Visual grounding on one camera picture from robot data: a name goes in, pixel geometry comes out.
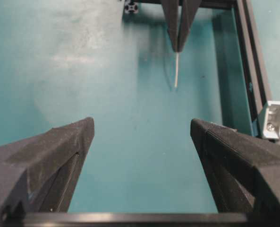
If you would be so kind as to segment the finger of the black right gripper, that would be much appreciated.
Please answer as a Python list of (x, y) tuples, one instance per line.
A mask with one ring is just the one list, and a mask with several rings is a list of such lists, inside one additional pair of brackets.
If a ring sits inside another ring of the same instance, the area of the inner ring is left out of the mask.
[(191, 25), (200, 7), (202, 0), (183, 0), (178, 33), (178, 51), (182, 52), (190, 33)]
[(161, 0), (168, 27), (168, 35), (174, 52), (178, 51), (178, 0)]

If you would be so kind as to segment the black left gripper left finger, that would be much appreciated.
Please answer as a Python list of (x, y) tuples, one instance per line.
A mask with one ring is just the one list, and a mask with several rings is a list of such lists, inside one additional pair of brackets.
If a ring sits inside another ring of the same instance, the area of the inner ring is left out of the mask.
[(67, 212), (94, 138), (94, 120), (0, 146), (0, 226), (28, 212)]

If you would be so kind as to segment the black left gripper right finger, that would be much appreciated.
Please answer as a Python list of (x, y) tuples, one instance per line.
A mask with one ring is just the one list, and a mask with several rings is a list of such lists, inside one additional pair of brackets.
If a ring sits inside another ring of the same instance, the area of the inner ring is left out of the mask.
[(280, 144), (200, 119), (190, 137), (218, 212), (280, 227)]

